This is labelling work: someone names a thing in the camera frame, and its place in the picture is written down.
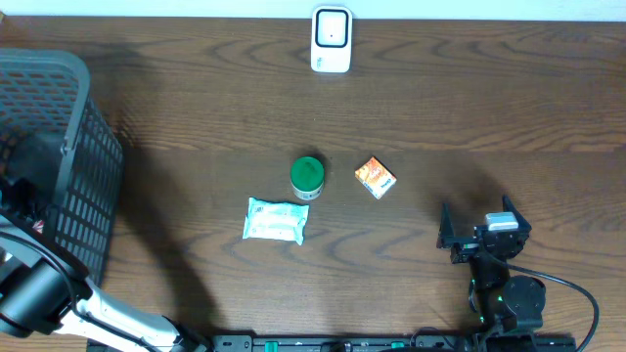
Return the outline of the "teal wet wipes pack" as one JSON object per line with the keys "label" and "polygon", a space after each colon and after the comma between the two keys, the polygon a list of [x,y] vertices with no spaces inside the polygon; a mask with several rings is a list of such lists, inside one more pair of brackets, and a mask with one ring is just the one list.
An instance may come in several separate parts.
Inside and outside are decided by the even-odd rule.
{"label": "teal wet wipes pack", "polygon": [[309,206],[290,202],[248,199],[243,239],[304,243]]}

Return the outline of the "small orange box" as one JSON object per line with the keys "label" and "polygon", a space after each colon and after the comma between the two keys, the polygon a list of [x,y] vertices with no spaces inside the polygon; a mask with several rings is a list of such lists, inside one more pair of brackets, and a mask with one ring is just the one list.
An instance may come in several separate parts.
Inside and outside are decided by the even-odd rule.
{"label": "small orange box", "polygon": [[376,199],[381,199],[397,182],[396,177],[374,156],[355,171],[355,178]]}

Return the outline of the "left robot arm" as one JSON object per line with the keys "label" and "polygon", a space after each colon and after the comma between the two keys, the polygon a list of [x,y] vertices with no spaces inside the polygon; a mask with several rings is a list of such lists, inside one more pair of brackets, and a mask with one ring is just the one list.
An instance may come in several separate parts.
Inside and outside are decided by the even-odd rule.
{"label": "left robot arm", "polygon": [[[124,153],[120,214],[142,233],[163,264],[172,264],[170,282],[189,285],[193,271],[166,233],[144,187],[165,193],[165,183],[142,146],[118,136]],[[56,222],[46,219],[42,232],[33,228],[35,204],[45,198],[28,178],[1,181],[1,247],[11,259],[1,266],[1,330],[26,338],[33,332],[84,335],[120,351],[211,351],[213,341],[165,316],[148,314],[106,295],[88,276],[75,254],[87,223],[78,222],[69,239],[54,242]]]}

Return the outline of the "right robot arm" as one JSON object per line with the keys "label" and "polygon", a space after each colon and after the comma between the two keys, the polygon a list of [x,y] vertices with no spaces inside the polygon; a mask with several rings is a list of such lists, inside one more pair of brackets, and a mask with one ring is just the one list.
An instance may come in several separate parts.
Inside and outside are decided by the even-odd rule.
{"label": "right robot arm", "polygon": [[469,264],[469,305],[481,318],[481,331],[471,337],[474,351],[503,351],[520,343],[536,348],[531,334],[543,326],[544,284],[513,276],[508,261],[521,253],[532,227],[508,197],[503,210],[488,213],[471,236],[455,233],[451,212],[442,206],[436,246],[450,251],[453,264]]}

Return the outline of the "green lid jar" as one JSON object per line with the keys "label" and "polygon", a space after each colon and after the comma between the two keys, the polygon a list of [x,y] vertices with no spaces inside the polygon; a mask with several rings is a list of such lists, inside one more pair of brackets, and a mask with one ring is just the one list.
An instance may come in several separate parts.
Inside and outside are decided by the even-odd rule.
{"label": "green lid jar", "polygon": [[317,198],[325,184],[325,169],[313,156],[297,159],[291,166],[291,186],[294,195],[302,200]]}

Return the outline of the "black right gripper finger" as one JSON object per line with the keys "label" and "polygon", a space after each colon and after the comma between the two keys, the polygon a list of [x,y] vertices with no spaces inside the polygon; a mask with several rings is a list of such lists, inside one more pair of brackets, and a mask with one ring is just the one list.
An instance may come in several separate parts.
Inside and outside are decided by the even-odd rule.
{"label": "black right gripper finger", "polygon": [[447,203],[442,204],[441,219],[436,242],[437,248],[450,248],[455,243],[455,232]]}
{"label": "black right gripper finger", "polygon": [[531,231],[532,230],[531,225],[527,222],[527,220],[516,209],[516,207],[514,206],[513,202],[511,201],[511,199],[508,196],[506,196],[506,195],[502,196],[502,204],[503,204],[503,210],[505,212],[510,212],[514,216],[514,219],[517,222],[518,229],[520,231]]}

